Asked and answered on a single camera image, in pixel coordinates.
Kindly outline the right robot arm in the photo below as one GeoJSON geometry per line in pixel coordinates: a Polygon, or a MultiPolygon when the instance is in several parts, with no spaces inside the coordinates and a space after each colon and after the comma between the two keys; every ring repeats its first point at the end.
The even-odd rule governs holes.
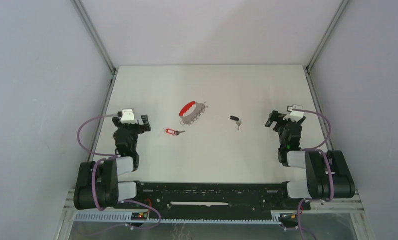
{"type": "Polygon", "coordinates": [[[278,194],[278,204],[284,209],[292,208],[298,199],[350,199],[356,191],[340,150],[301,148],[304,113],[300,109],[290,110],[288,114],[274,110],[265,124],[273,127],[279,136],[279,162],[285,167],[305,170],[304,179],[285,182],[286,190],[278,194]]]}

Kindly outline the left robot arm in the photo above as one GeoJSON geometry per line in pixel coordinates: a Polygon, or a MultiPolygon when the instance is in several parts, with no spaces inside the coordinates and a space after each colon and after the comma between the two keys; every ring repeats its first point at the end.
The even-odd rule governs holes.
{"type": "Polygon", "coordinates": [[[115,153],[80,164],[73,196],[73,204],[78,210],[96,208],[102,211],[124,200],[132,208],[139,208],[145,202],[145,195],[137,190],[136,182],[119,182],[118,178],[138,169],[138,136],[151,130],[148,116],[141,116],[142,123],[137,120],[129,123],[121,112],[111,117],[117,128],[113,134],[115,153]]]}

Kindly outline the red handled keyring holder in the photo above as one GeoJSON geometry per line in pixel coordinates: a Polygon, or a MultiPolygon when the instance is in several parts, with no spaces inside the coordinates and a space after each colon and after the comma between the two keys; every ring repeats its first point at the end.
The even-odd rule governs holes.
{"type": "Polygon", "coordinates": [[[208,106],[204,102],[191,101],[187,103],[178,114],[181,119],[180,124],[182,126],[193,124],[207,108],[208,106]]]}

